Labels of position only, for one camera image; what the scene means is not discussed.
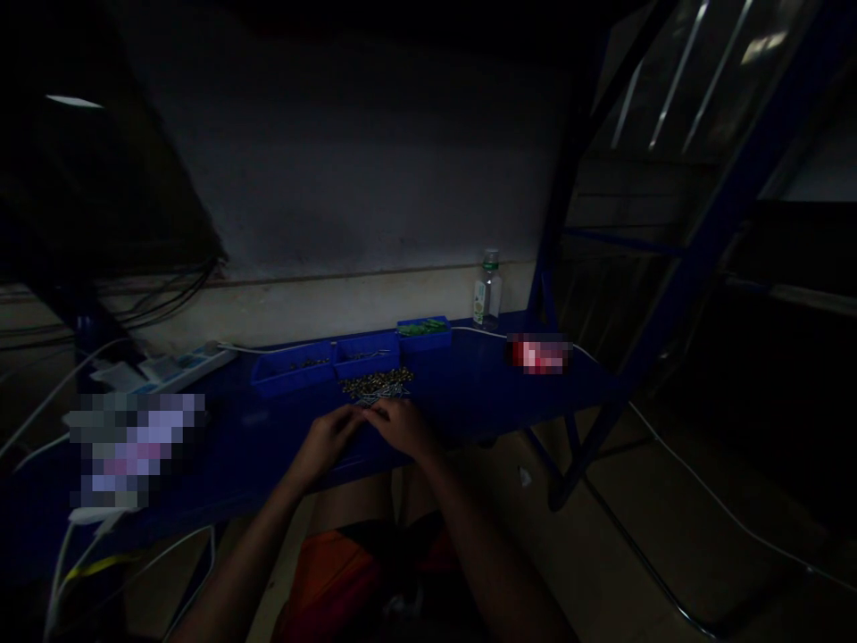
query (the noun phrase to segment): green items in bin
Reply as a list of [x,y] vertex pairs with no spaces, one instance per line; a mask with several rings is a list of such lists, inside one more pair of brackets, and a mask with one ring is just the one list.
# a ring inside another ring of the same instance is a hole
[[402,337],[417,337],[418,335],[431,335],[436,332],[447,332],[446,324],[440,320],[427,319],[418,324],[408,324],[398,327],[399,335]]

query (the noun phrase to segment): blue plastic tray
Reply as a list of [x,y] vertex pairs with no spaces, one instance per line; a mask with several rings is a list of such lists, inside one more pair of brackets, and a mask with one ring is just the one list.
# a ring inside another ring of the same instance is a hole
[[396,327],[418,324],[420,322],[424,322],[427,319],[438,320],[439,322],[443,322],[444,324],[446,324],[446,332],[431,333],[430,335],[417,335],[411,338],[402,337],[400,335],[399,346],[402,348],[403,353],[418,353],[419,351],[423,350],[431,350],[432,348],[443,348],[452,345],[453,332],[450,329],[449,320],[447,320],[442,315],[440,317],[421,317],[418,320],[400,321],[396,324]]
[[[318,366],[301,368],[307,360],[329,359]],[[330,342],[293,348],[279,353],[262,355],[253,367],[250,383],[262,397],[274,397],[289,391],[305,388],[319,382],[334,380],[334,348]]]
[[[353,359],[361,353],[373,355],[380,350],[388,351],[374,357]],[[367,335],[361,338],[343,339],[337,342],[337,375],[341,380],[369,375],[373,372],[392,371],[399,367],[399,335],[394,332]]]

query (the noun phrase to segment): person's left hand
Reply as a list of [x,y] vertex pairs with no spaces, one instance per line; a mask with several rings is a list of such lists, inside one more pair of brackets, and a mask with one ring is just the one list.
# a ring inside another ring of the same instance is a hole
[[286,479],[306,491],[336,463],[348,440],[364,422],[360,407],[354,405],[340,406],[316,418],[288,468]]

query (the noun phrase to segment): electrical cord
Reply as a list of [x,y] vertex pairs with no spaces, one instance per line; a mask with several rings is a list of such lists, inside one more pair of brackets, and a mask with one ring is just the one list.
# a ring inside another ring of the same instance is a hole
[[38,359],[35,359],[31,362],[27,362],[22,364],[17,368],[13,368],[10,371],[6,371],[3,375],[0,375],[0,384],[3,384],[9,378],[17,375],[21,371],[26,371],[30,366],[35,366],[38,363],[44,362],[45,360],[50,359],[51,357],[56,357],[57,355],[61,355],[62,353],[66,353],[71,350],[71,347],[60,348],[58,351],[53,351],[53,353],[48,353],[47,355],[42,355]]
[[[159,295],[166,292],[170,288],[170,286],[173,286],[179,280],[184,279],[187,275],[192,274],[196,271],[200,271],[200,270],[203,270],[203,274],[206,274],[207,272],[212,271],[213,268],[216,266],[216,262],[217,262],[217,258],[211,257],[209,259],[206,259],[202,263],[198,263],[194,266],[191,266],[190,268],[188,268],[188,269],[180,272],[179,274],[171,277],[170,279],[168,279],[167,281],[165,281],[161,286],[159,286],[155,290],[153,290],[149,293],[146,293],[145,295],[140,297],[140,299],[138,299],[137,302],[133,306],[131,306],[128,310],[118,311],[118,312],[114,313],[114,315],[116,315],[116,317],[118,317],[118,318],[126,318],[126,317],[129,317],[131,315],[136,315],[137,317],[141,317],[143,315],[150,314],[156,310],[160,310],[161,308],[171,304],[173,301],[176,301],[177,298],[174,297],[172,300],[162,302],[162,303],[158,304],[157,306],[154,306],[154,307],[148,308],[148,309],[146,309],[146,304],[148,302],[152,301],[153,299],[155,299],[156,297],[158,297]],[[198,280],[198,279],[199,279],[199,277],[194,279],[194,281],[191,283],[191,287],[192,287],[192,284],[196,283],[196,280]],[[188,290],[188,288],[183,288],[182,293],[187,292],[187,290]],[[20,337],[20,336],[24,336],[24,335],[41,335],[41,334],[46,334],[46,333],[59,332],[61,330],[67,330],[67,329],[68,329],[68,327],[62,323],[46,324],[46,325],[42,325],[42,326],[27,326],[27,327],[17,328],[17,329],[0,330],[0,338],[12,338],[12,337]]]
[[93,607],[91,610],[89,610],[88,612],[86,612],[83,616],[81,616],[80,618],[78,618],[78,620],[76,620],[75,622],[73,622],[71,625],[69,625],[69,626],[68,626],[68,628],[66,628],[66,629],[65,629],[65,630],[63,630],[63,631],[73,630],[74,628],[76,628],[76,627],[78,627],[79,625],[81,625],[81,624],[82,624],[83,622],[85,622],[88,618],[90,618],[93,614],[95,614],[96,612],[98,612],[98,610],[100,610],[102,607],[104,607],[105,605],[107,605],[108,603],[110,603],[110,601],[112,601],[112,600],[113,600],[114,598],[116,598],[119,594],[121,594],[123,591],[125,591],[125,588],[127,588],[131,583],[133,583],[133,582],[134,582],[135,580],[137,580],[140,576],[142,576],[143,574],[145,574],[146,572],[148,572],[150,569],[152,569],[152,567],[154,567],[154,566],[158,563],[158,561],[160,561],[162,558],[164,558],[164,557],[165,557],[167,554],[169,554],[169,552],[171,552],[173,549],[175,549],[176,547],[179,547],[182,543],[187,542],[188,540],[190,540],[191,538],[193,538],[193,537],[194,537],[194,536],[196,536],[197,534],[200,534],[200,533],[202,533],[203,531],[206,531],[206,530],[210,530],[210,529],[212,529],[212,527],[213,527],[213,526],[209,526],[209,527],[202,527],[202,528],[200,528],[200,529],[198,529],[198,530],[191,531],[191,532],[190,532],[189,534],[187,534],[186,536],[184,536],[184,537],[182,537],[181,539],[179,539],[179,540],[177,540],[176,542],[174,542],[172,545],[170,545],[169,547],[167,547],[166,549],[164,549],[160,554],[158,554],[155,558],[153,558],[153,559],[152,559],[152,560],[150,560],[148,563],[146,563],[146,565],[144,565],[142,569],[140,569],[138,572],[135,572],[133,576],[131,576],[130,578],[128,578],[128,580],[126,580],[126,581],[122,584],[122,586],[121,586],[121,587],[119,587],[118,589],[116,589],[116,590],[115,590],[115,591],[114,591],[110,596],[108,596],[108,597],[107,597],[107,598],[105,598],[103,601],[101,601],[98,605],[96,605],[96,606],[95,606],[95,607]]
[[683,467],[685,467],[685,469],[687,469],[690,472],[690,474],[694,478],[696,478],[696,481],[699,482],[700,485],[702,485],[703,489],[705,489],[708,492],[709,496],[711,496],[714,499],[714,502],[716,502],[718,505],[720,505],[720,509],[722,509],[724,511],[724,513],[729,518],[732,519],[732,522],[734,522],[738,527],[740,527],[748,536],[750,536],[752,539],[762,543],[765,547],[767,547],[771,551],[777,552],[778,554],[780,554],[780,555],[782,555],[782,556],[784,556],[790,560],[793,560],[796,563],[803,565],[803,567],[805,567],[807,570],[814,572],[814,573],[817,573],[819,576],[823,576],[824,578],[826,578],[828,580],[832,580],[834,583],[841,585],[845,589],[849,589],[852,592],[857,592],[857,587],[854,587],[854,585],[850,585],[849,583],[845,582],[844,580],[838,579],[833,574],[827,573],[824,570],[816,567],[815,565],[807,563],[802,558],[799,558],[798,556],[796,556],[790,552],[787,552],[785,549],[782,549],[781,547],[777,547],[773,543],[771,543],[768,540],[765,540],[764,538],[759,536],[757,533],[755,533],[749,527],[747,527],[743,522],[738,520],[737,516],[735,516],[735,514],[733,514],[731,511],[729,511],[729,508],[726,506],[726,503],[724,503],[722,500],[720,500],[718,495],[716,493],[714,493],[714,491],[711,490],[711,487],[709,487],[707,484],[705,484],[705,481],[702,478],[700,478],[699,474],[696,471],[694,471],[694,468],[692,466],[690,466],[690,464],[686,463],[681,458],[681,456],[679,456],[675,451],[673,451],[672,448],[670,448],[670,445],[668,445],[666,442],[663,441],[663,438],[661,437],[661,435],[654,429],[654,427],[643,416],[643,414],[640,413],[639,409],[637,409],[637,407],[634,406],[633,403],[629,403],[629,405],[631,407],[631,410],[637,414],[637,417],[639,417],[640,420],[643,421],[643,424],[645,424],[645,427],[649,431],[652,432],[652,435],[654,436],[654,438],[658,442],[661,443],[662,447],[664,447],[667,450],[667,453],[672,455],[678,461],[679,464],[681,464]]
[[217,348],[222,348],[223,350],[233,350],[238,353],[252,353],[253,355],[271,355],[273,353],[283,353],[289,350],[295,350],[296,348],[303,348],[307,346],[312,346],[312,344],[301,344],[296,347],[288,347],[288,348],[275,348],[274,350],[260,350],[258,348],[244,348],[237,347],[234,344],[230,344],[229,342],[220,342],[217,345]]
[[[182,290],[176,296],[171,297],[170,299],[167,299],[166,301],[163,301],[158,305],[152,306],[151,308],[149,308],[149,309],[147,309],[141,313],[133,314],[135,311],[135,308],[140,306],[141,303],[143,303],[143,301],[146,300],[147,298],[151,298],[153,293],[149,293],[148,295],[144,296],[143,299],[138,301],[130,310],[124,311],[121,313],[116,313],[116,316],[121,318],[120,322],[123,325],[125,325],[126,330],[137,330],[137,329],[141,329],[141,328],[147,328],[149,326],[154,326],[155,324],[166,321],[167,319],[172,317],[174,314],[176,314],[180,308],[182,308],[184,305],[186,305],[196,295],[196,293],[198,293],[200,291],[200,289],[202,289],[205,282],[211,277],[212,272],[214,271],[214,268],[217,265],[217,261],[216,261],[216,259],[211,259],[211,260],[209,260],[209,262],[207,262],[207,264],[208,264],[208,267],[206,268],[206,270],[202,274],[200,274],[189,286],[187,286],[184,290]],[[168,284],[161,286],[161,291],[165,290],[168,287]],[[161,313],[160,315],[154,317],[153,319],[148,319],[148,320],[146,319],[146,317],[149,317],[153,313],[157,313],[158,311],[162,310],[163,308],[167,308],[172,304],[175,304],[175,305],[170,310],[168,310],[164,313]],[[29,334],[30,332],[34,332],[34,333],[35,332],[52,332],[52,331],[61,330],[64,328],[66,328],[64,325],[54,325],[53,327],[50,327],[50,328],[49,327],[42,327],[41,329],[39,329],[39,328],[22,329],[25,332],[20,333],[20,334]],[[4,332],[9,332],[9,333],[11,333],[11,335],[5,335]],[[13,330],[13,331],[0,331],[0,338],[11,337],[11,336],[14,336],[16,334],[19,334],[19,333],[17,333],[15,330]],[[66,334],[66,335],[63,335],[60,337],[56,337],[56,338],[42,339],[42,340],[35,341],[35,342],[29,342],[29,343],[25,343],[25,344],[16,344],[14,346],[8,346],[8,347],[0,347],[0,352],[13,351],[13,350],[24,350],[24,349],[29,349],[29,348],[43,348],[43,347],[61,346],[63,344],[69,344],[69,343],[73,342],[74,339],[75,339],[75,336],[73,334]]]
[[214,538],[215,538],[214,525],[212,525],[211,527],[208,528],[208,532],[209,532],[209,541],[208,542],[209,542],[209,546],[212,548],[212,563],[209,565],[208,572],[205,573],[205,577],[199,583],[199,587],[197,587],[194,590],[194,593],[187,600],[184,607],[181,608],[181,612],[179,612],[179,615],[176,616],[175,620],[172,622],[172,625],[167,630],[167,633],[163,635],[163,642],[162,643],[167,643],[167,641],[170,639],[170,635],[179,626],[179,623],[181,623],[181,619],[184,617],[185,612],[188,610],[188,608],[192,604],[194,604],[196,597],[199,596],[199,593],[202,591],[203,587],[205,587],[205,583],[208,581],[209,577],[212,575],[212,572],[214,571],[214,560],[215,560],[215,555],[217,553],[217,543],[214,540]]
[[46,445],[39,447],[38,449],[36,449],[35,451],[33,451],[31,453],[28,453],[27,456],[23,460],[21,460],[19,463],[15,464],[15,468],[12,470],[12,473],[17,473],[18,471],[20,471],[21,468],[23,468],[24,464],[28,463],[30,460],[32,460],[37,455],[43,454],[48,449],[56,447],[58,444],[62,444],[63,442],[67,442],[69,440],[70,436],[71,436],[70,433],[66,433],[65,435],[60,436],[59,438],[54,440],[53,442],[48,442]]
[[453,326],[453,330],[469,330],[470,332],[481,333],[482,335],[490,335],[491,337],[499,337],[502,339],[506,339],[505,335],[501,335],[500,333],[488,332],[487,330],[480,330],[472,328],[471,326]]
[[65,592],[65,589],[73,578],[71,576],[71,571],[78,569],[86,562],[87,558],[89,558],[89,555],[92,553],[92,550],[96,548],[96,545],[101,542],[104,536],[112,531],[113,527],[124,514],[124,511],[119,511],[116,514],[107,517],[100,525],[98,525],[96,533],[92,538],[92,542],[89,543],[83,554],[80,555],[78,561],[71,566],[69,574],[66,574],[65,579],[60,582],[60,578],[62,577],[62,564],[65,561],[65,555],[68,552],[69,542],[71,541],[71,532],[74,531],[75,526],[74,522],[69,522],[69,529],[65,532],[65,537],[62,539],[62,544],[60,545],[60,553],[56,557],[54,579],[51,583],[51,594],[47,601],[47,614],[45,617],[45,629],[42,634],[42,643],[49,643],[51,634],[54,632],[54,627],[56,627],[56,623],[59,621],[62,594]]
[[56,566],[54,567],[54,578],[51,580],[51,593],[47,599],[47,616],[45,617],[45,630],[42,634],[43,643],[48,643],[51,639],[51,630],[54,628],[54,605],[59,596],[60,577],[62,575],[62,563],[65,561],[65,554],[69,550],[69,542],[71,541],[71,533],[74,531],[74,522],[69,522],[69,528],[65,531],[65,536],[62,538],[60,551],[56,555]]
[[69,380],[71,380],[71,378],[73,378],[75,375],[78,374],[78,372],[83,370],[83,368],[86,367],[87,364],[92,362],[92,360],[94,360],[96,357],[98,357],[98,355],[101,354],[104,350],[106,350],[107,348],[109,348],[111,346],[119,344],[120,342],[123,342],[123,341],[133,341],[133,340],[131,338],[119,338],[119,339],[114,339],[113,341],[109,341],[106,344],[104,344],[102,347],[100,347],[96,351],[94,351],[90,356],[88,356],[86,359],[84,359],[82,362],[80,362],[73,369],[71,369],[69,374],[66,375],[64,378],[62,378],[60,383],[54,387],[54,390],[52,390],[50,393],[47,394],[47,397],[45,397],[45,399],[42,400],[42,403],[36,407],[36,410],[33,411],[33,413],[30,414],[30,416],[24,421],[24,423],[12,434],[12,437],[9,438],[2,447],[0,447],[0,458],[2,458],[5,455],[6,451],[9,450],[9,448],[12,446],[12,444],[14,444],[15,442],[18,441],[18,438],[20,438],[21,435],[23,435],[24,431],[26,431],[27,428],[30,426],[30,424],[32,424],[33,421],[38,417],[38,415],[40,413],[42,413],[42,411],[45,410],[47,405],[50,404],[51,400],[56,397],[56,394],[62,390],[62,387],[64,387],[69,382]]

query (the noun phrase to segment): hand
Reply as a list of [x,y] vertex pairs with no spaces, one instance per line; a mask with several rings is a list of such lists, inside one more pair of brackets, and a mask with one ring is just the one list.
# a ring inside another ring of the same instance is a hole
[[378,433],[392,448],[409,455],[417,463],[443,453],[411,400],[382,398],[371,409],[365,409],[363,417],[378,429]]
[[310,432],[288,468],[286,479],[306,491],[327,473],[354,433],[365,422],[359,406],[340,406],[312,422]]

